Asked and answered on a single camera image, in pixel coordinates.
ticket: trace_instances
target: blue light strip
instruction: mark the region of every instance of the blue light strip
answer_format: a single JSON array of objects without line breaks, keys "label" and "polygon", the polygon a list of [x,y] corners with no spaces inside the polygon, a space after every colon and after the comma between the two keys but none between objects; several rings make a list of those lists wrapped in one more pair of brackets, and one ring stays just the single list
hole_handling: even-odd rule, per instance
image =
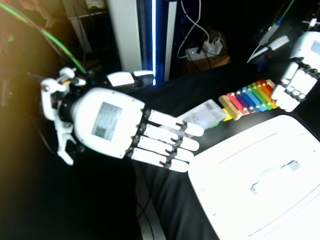
[{"label": "blue light strip", "polygon": [[151,2],[151,15],[152,15],[152,72],[154,75],[153,86],[156,85],[156,1]]}]

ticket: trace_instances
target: white robotic hand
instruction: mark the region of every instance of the white robotic hand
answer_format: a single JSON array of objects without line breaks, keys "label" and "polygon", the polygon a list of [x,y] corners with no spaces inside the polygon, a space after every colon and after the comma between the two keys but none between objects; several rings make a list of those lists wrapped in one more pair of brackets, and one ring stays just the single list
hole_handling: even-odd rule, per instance
[{"label": "white robotic hand", "polygon": [[[50,78],[41,82],[41,98],[45,117],[55,124],[59,143],[57,153],[68,165],[72,165],[73,160],[66,152],[66,144],[67,140],[76,143],[71,135],[74,130],[82,144],[99,153],[118,159],[128,156],[173,171],[188,171],[188,162],[194,157],[191,151],[198,150],[199,143],[153,124],[193,136],[202,136],[202,127],[145,109],[144,102],[113,89],[96,87],[74,101],[53,100],[56,92],[65,96],[69,91],[67,81],[83,85],[83,79],[75,79],[74,74],[66,69],[60,74],[62,76],[57,80]],[[117,76],[123,80],[124,74],[113,73],[112,81],[116,81]],[[125,75],[126,78],[137,76]]]},{"label": "white robotic hand", "polygon": [[320,32],[307,31],[295,43],[292,62],[271,95],[275,104],[292,112],[320,78]]}]

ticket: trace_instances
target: power strip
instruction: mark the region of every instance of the power strip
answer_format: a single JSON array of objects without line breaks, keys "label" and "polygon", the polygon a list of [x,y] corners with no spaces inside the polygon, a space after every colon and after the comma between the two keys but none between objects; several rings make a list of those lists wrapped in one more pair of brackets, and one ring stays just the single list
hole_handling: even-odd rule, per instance
[{"label": "power strip", "polygon": [[189,61],[196,61],[199,59],[207,58],[206,53],[203,50],[201,50],[200,53],[197,53],[198,49],[198,47],[193,47],[186,50],[187,59]]}]

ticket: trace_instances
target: xylophone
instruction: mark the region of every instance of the xylophone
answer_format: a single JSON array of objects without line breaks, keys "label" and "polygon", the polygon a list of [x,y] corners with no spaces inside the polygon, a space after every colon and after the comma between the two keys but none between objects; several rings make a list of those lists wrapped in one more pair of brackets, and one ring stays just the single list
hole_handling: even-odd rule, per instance
[{"label": "xylophone", "polygon": [[275,84],[270,79],[262,79],[235,92],[220,96],[218,100],[224,107],[222,110],[227,114],[223,122],[231,119],[236,121],[244,115],[277,108],[275,101],[271,99],[274,88]]}]

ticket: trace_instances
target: green cable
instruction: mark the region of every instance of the green cable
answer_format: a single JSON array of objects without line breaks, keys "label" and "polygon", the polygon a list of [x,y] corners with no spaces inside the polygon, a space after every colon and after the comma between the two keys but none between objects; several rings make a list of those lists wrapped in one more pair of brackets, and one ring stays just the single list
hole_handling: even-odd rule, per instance
[{"label": "green cable", "polygon": [[289,9],[291,8],[291,5],[294,3],[295,0],[292,0],[289,4],[289,6],[286,8],[286,10],[284,11],[284,13],[282,14],[281,18],[283,18],[287,12],[289,11]]},{"label": "green cable", "polygon": [[[8,5],[4,4],[1,1],[0,1],[0,7],[3,8],[8,13],[15,16],[16,18],[23,21],[25,24],[28,24],[28,25],[31,24],[25,17],[23,17],[18,12],[16,12],[15,10],[13,10],[12,8],[10,8]],[[87,74],[87,71],[83,68],[83,66],[76,60],[76,58],[72,55],[72,53],[58,39],[56,39],[53,35],[51,35],[45,29],[42,29],[42,28],[41,29],[36,28],[36,29],[39,30],[42,34],[44,34],[52,42],[54,42],[58,47],[60,47],[83,74],[85,75]]]}]

